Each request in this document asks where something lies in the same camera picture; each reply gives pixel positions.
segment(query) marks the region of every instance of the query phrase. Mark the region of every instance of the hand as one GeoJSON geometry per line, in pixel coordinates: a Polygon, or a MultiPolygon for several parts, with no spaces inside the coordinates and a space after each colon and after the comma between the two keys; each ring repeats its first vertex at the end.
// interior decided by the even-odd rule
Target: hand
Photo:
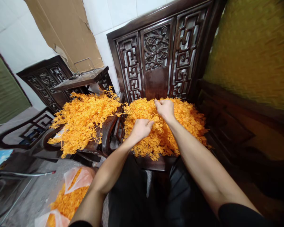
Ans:
{"type": "Polygon", "coordinates": [[[158,114],[168,123],[175,119],[174,103],[171,100],[156,100],[158,114]]]}
{"type": "Polygon", "coordinates": [[[139,142],[141,139],[149,135],[154,123],[154,121],[150,121],[148,119],[137,119],[129,138],[136,143],[139,142]]]}

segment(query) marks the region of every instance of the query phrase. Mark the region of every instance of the black pants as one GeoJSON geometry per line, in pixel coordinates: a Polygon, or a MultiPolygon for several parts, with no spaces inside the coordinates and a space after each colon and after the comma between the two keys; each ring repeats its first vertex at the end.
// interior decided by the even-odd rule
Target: black pants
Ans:
{"type": "Polygon", "coordinates": [[[165,215],[158,221],[154,203],[146,197],[147,174],[130,155],[109,193],[109,227],[220,225],[181,158],[171,168],[169,182],[165,215]]]}

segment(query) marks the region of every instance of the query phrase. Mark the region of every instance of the forearm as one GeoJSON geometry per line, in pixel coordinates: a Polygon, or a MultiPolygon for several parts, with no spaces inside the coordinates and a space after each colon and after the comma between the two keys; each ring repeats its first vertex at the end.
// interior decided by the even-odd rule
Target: forearm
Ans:
{"type": "Polygon", "coordinates": [[[99,193],[107,194],[117,182],[126,158],[135,144],[133,139],[127,138],[117,150],[111,153],[99,168],[88,191],[96,190],[99,193]]]}
{"type": "Polygon", "coordinates": [[[168,126],[179,146],[185,166],[216,215],[221,205],[231,202],[256,210],[220,162],[203,144],[176,119],[170,120],[168,126]]]}
{"type": "Polygon", "coordinates": [[[126,158],[135,144],[136,141],[134,139],[127,138],[104,161],[70,224],[75,221],[84,220],[89,222],[93,227],[100,226],[104,199],[117,182],[126,158]]]}

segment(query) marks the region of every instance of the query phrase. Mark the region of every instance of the white tile wall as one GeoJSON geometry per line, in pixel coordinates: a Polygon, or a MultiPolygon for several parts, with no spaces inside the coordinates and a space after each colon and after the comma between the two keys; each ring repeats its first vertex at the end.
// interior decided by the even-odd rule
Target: white tile wall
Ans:
{"type": "MultiPolygon", "coordinates": [[[[56,55],[46,44],[24,0],[0,0],[0,53],[14,75],[56,55]]],[[[32,105],[42,110],[45,105],[36,93],[22,79],[15,77],[32,105]]]]}
{"type": "Polygon", "coordinates": [[[109,75],[111,81],[116,92],[118,92],[120,90],[119,83],[106,34],[123,27],[130,20],[135,19],[144,13],[165,5],[167,0],[103,0],[97,5],[97,7],[103,7],[102,9],[105,9],[106,11],[90,10],[90,6],[86,6],[86,2],[88,2],[87,4],[92,4],[91,2],[98,0],[83,1],[85,4],[84,7],[88,18],[88,23],[90,25],[93,23],[92,20],[97,21],[103,17],[105,17],[105,21],[109,19],[111,20],[111,23],[107,22],[109,25],[112,24],[110,29],[105,29],[106,27],[104,26],[100,27],[99,24],[97,25],[98,27],[90,27],[95,36],[103,63],[109,66],[109,75]]]}
{"type": "MultiPolygon", "coordinates": [[[[109,66],[109,74],[117,92],[120,89],[106,34],[170,1],[83,0],[91,31],[104,64],[109,66]]],[[[46,44],[23,0],[0,0],[0,53],[14,74],[56,55],[46,44]]],[[[33,106],[42,109],[44,104],[33,90],[20,78],[16,78],[33,106]]]]}
{"type": "Polygon", "coordinates": [[[114,27],[137,17],[135,0],[107,0],[107,2],[114,27]]]}
{"type": "Polygon", "coordinates": [[[141,16],[153,9],[166,4],[166,0],[137,0],[137,14],[141,16]]]}

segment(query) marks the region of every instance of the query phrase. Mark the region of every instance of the dried orange flower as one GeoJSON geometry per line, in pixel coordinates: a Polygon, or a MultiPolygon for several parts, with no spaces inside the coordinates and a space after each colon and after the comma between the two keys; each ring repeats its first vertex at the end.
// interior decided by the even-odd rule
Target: dried orange flower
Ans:
{"type": "Polygon", "coordinates": [[[102,128],[108,116],[113,116],[121,105],[120,98],[112,92],[104,91],[100,96],[71,93],[74,99],[65,103],[63,109],[55,114],[51,128],[64,126],[64,132],[60,137],[52,138],[49,144],[61,143],[63,151],[62,158],[67,154],[86,147],[89,141],[102,142],[102,134],[97,136],[96,129],[102,128]]]}
{"type": "MultiPolygon", "coordinates": [[[[203,145],[209,148],[204,137],[207,132],[204,128],[204,114],[199,113],[193,104],[183,102],[180,99],[161,98],[160,100],[173,101],[176,119],[203,145]]],[[[138,99],[123,108],[127,114],[124,127],[125,138],[129,136],[137,119],[149,119],[155,122],[148,137],[142,139],[133,147],[136,157],[148,155],[152,160],[157,161],[160,155],[178,156],[180,154],[171,130],[158,115],[153,99],[149,101],[146,98],[138,99]]]]}
{"type": "MultiPolygon", "coordinates": [[[[81,172],[82,168],[78,170],[78,172],[76,173],[69,189],[75,184],[80,172],[81,172]]],[[[88,186],[87,187],[82,187],[82,188],[78,188],[75,191],[68,193],[68,194],[64,194],[65,193],[65,184],[63,184],[62,189],[59,191],[59,194],[56,198],[56,201],[50,204],[50,209],[51,210],[55,210],[58,209],[59,212],[67,217],[69,220],[71,220],[76,212],[76,210],[78,209],[80,203],[82,202],[87,190],[88,190],[88,186]]],[[[50,214],[50,216],[48,217],[47,220],[47,225],[49,227],[55,227],[56,226],[56,221],[55,221],[55,215],[54,214],[50,214]]]]}

